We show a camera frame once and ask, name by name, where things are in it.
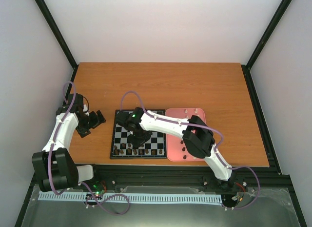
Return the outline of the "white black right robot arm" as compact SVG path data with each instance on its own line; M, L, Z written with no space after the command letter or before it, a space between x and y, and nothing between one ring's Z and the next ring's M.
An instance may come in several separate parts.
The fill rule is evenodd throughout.
M203 159L218 180L228 182L232 177L232 166L218 150L214 131L198 116L189 119L172 118L137 107L132 113L120 111L115 122L130 132L133 146L139 147L148 141L152 132L164 133L181 139L192 156Z

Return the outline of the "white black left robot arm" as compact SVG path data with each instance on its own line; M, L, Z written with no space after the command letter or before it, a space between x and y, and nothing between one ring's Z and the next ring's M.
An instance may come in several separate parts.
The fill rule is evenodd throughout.
M101 176L93 165L76 165L69 149L74 132L81 138L91 129L106 122L101 111L89 111L89 104L81 94L70 94L68 103L56 111L56 124L48 143L41 152L34 153L32 165L42 192L61 193L84 182L90 189L101 185Z

